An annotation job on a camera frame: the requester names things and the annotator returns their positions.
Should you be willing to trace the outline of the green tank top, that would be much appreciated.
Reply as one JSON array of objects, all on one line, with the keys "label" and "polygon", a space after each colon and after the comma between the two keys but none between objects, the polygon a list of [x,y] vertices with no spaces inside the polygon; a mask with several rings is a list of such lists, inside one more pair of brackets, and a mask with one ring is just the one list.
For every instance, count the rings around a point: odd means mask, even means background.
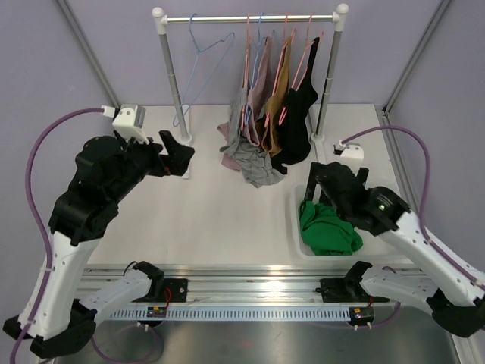
[{"label": "green tank top", "polygon": [[300,237],[316,256],[351,256],[363,247],[361,235],[333,207],[304,200],[298,213]]}]

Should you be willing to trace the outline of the grey tank top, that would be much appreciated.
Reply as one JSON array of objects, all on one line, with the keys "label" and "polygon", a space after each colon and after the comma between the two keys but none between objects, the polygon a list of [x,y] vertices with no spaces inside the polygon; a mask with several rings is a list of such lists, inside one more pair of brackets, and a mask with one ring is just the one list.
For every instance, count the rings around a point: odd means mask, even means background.
[{"label": "grey tank top", "polygon": [[245,182],[255,188],[277,184],[283,174],[272,167],[270,156],[259,146],[254,146],[241,131],[243,109],[247,102],[247,89],[242,87],[230,106],[230,119],[217,126],[225,144],[219,148],[223,154],[221,164],[230,170],[240,172]]}]

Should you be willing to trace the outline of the pink hanger of grey top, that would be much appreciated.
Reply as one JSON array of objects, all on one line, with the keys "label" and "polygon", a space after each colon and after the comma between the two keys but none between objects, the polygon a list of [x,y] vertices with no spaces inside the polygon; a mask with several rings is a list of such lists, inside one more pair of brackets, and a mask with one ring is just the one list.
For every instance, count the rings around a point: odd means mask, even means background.
[{"label": "pink hanger of grey top", "polygon": [[251,32],[250,32],[250,14],[246,16],[246,52],[245,52],[245,61],[244,61],[244,70],[243,70],[243,80],[242,80],[242,102],[241,102],[241,113],[240,113],[240,122],[239,122],[239,131],[243,132],[244,130],[244,123],[246,117],[246,103],[247,103],[247,94],[249,89],[249,61],[250,61],[250,52],[251,52]]}]

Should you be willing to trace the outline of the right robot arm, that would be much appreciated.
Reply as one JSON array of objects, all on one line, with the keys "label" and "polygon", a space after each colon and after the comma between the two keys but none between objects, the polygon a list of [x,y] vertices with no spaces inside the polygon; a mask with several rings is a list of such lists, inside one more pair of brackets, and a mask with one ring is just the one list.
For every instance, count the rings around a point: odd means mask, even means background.
[{"label": "right robot arm", "polygon": [[444,330],[470,337],[484,329],[484,273],[460,259],[423,226],[408,203],[387,187],[366,188],[367,168],[357,173],[338,162],[311,163],[304,200],[321,188],[319,201],[352,227],[397,249],[426,281],[357,261],[343,278],[321,284],[334,302],[394,300],[429,314]]}]

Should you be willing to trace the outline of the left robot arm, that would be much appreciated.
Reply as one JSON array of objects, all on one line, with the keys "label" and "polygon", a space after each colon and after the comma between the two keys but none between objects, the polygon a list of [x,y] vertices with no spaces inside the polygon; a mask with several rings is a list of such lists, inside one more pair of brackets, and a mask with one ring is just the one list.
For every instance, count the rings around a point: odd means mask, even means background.
[{"label": "left robot arm", "polygon": [[30,339],[30,350],[40,359],[77,353],[116,311],[136,300],[164,297],[163,271],[145,261],[92,295],[75,297],[86,263],[117,217],[122,199],[146,176],[186,173],[194,148],[178,143],[168,130],[159,135],[160,144],[126,141],[119,133],[98,136],[76,156],[74,178],[48,222],[49,247],[34,296],[3,325],[10,337]]}]

